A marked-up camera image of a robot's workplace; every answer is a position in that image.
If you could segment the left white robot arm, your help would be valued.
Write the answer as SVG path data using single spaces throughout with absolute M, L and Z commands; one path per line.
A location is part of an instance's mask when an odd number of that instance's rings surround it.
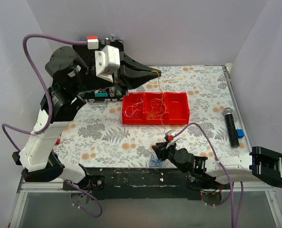
M 87 169 L 61 162 L 53 148 L 61 133 L 88 102 L 119 101 L 131 89 L 159 78 L 161 72 L 130 58 L 121 40 L 89 37 L 84 41 L 57 39 L 62 43 L 45 69 L 52 85 L 44 87 L 38 119 L 23 149 L 12 157 L 23 167 L 27 182 L 49 182 L 56 178 L 72 182 L 79 190 L 90 184 Z

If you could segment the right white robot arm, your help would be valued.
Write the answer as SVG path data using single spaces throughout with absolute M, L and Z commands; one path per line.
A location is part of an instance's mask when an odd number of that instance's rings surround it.
M 282 188 L 282 154 L 263 147 L 253 147 L 248 154 L 216 159 L 196 156 L 187 149 L 177 149 L 174 132 L 164 142 L 152 146 L 158 159 L 169 160 L 186 173 L 193 189 L 217 189 L 230 182 L 261 181 Z

